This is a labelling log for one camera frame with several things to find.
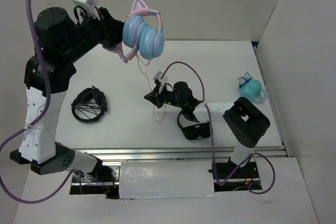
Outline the pink blue cat-ear headphones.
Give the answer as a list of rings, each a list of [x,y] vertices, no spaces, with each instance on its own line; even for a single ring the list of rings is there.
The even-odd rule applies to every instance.
[[[152,27],[145,16],[155,16],[159,27]],[[128,63],[137,54],[146,60],[159,57],[164,49],[163,22],[160,12],[148,8],[143,0],[134,0],[131,13],[123,20],[122,41],[115,47],[103,46],[109,52],[118,54]]]

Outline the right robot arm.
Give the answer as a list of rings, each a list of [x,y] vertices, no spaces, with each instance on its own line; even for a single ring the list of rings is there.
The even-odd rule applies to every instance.
[[[262,136],[270,127],[270,120],[248,99],[238,98],[228,103],[205,103],[193,96],[186,82],[180,81],[167,89],[167,84],[157,83],[144,96],[157,108],[171,105],[180,110],[177,125],[189,141],[210,138],[211,123],[226,123],[237,139],[232,156],[229,158],[229,173],[241,177],[247,171],[247,161]]]

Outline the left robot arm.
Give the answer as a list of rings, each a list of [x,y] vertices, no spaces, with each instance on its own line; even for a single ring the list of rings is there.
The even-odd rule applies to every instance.
[[[122,40],[123,22],[114,19],[106,8],[98,9],[99,18],[82,16],[75,23],[61,7],[43,10],[34,22],[42,59],[31,57],[24,83],[28,100],[27,131],[21,146],[10,153],[18,164],[28,164],[39,175],[75,169],[89,180],[112,180],[113,171],[102,160],[56,142],[60,110],[76,73],[75,62],[101,44],[115,46]]]

